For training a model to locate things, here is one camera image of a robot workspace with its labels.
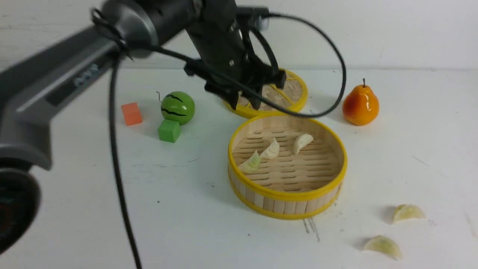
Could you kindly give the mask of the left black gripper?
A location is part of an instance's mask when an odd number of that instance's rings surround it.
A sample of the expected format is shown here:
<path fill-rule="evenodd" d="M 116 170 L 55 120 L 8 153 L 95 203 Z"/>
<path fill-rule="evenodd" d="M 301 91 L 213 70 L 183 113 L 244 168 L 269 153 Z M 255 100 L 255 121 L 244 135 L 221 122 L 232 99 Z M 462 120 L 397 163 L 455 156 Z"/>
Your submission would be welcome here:
<path fill-rule="evenodd" d="M 198 63 L 224 73 L 240 83 L 251 87 L 247 100 L 252 109 L 261 107 L 262 86 L 273 84 L 278 89 L 285 86 L 286 72 L 280 70 L 275 54 L 268 41 L 255 27 L 232 26 L 220 29 L 208 22 L 197 22 L 186 28 L 196 51 L 200 55 Z M 264 63 L 255 53 L 249 34 L 253 33 L 270 61 Z M 220 94 L 231 109 L 236 110 L 239 92 Z"/>

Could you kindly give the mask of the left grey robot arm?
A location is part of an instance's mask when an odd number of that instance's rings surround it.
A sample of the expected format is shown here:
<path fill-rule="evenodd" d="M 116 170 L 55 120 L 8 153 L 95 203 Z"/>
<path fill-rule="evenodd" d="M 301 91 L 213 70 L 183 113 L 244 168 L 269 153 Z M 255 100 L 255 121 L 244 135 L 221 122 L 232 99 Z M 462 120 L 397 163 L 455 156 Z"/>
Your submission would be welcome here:
<path fill-rule="evenodd" d="M 241 88 L 259 109 L 264 85 L 285 85 L 257 24 L 267 7 L 233 0 L 107 0 L 92 25 L 1 72 L 1 252 L 31 226 L 41 199 L 32 166 L 52 167 L 50 122 L 124 57 L 145 58 L 186 30 L 200 54 L 184 71 L 233 109 Z"/>

